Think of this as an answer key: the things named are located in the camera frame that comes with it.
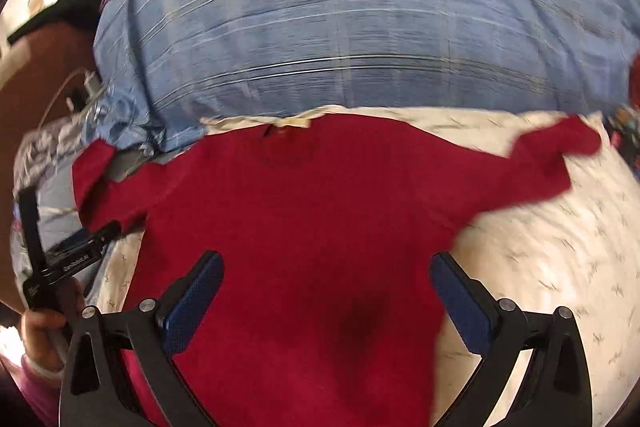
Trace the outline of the purple sleeve forearm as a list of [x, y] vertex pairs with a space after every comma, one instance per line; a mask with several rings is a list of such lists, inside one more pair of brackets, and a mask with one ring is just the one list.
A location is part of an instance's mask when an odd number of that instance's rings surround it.
[[16, 364], [2, 355], [1, 363], [18, 390], [45, 426], [58, 425], [58, 406], [64, 376], [64, 362], [53, 349], [47, 357], [33, 358], [22, 355]]

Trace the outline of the person's left hand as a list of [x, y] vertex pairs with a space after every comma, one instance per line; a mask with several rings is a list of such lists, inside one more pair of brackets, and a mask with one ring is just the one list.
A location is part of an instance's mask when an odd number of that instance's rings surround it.
[[55, 347], [51, 335], [67, 324], [65, 315], [51, 309], [27, 309], [21, 318], [20, 335], [26, 358], [38, 369], [57, 374], [65, 362]]

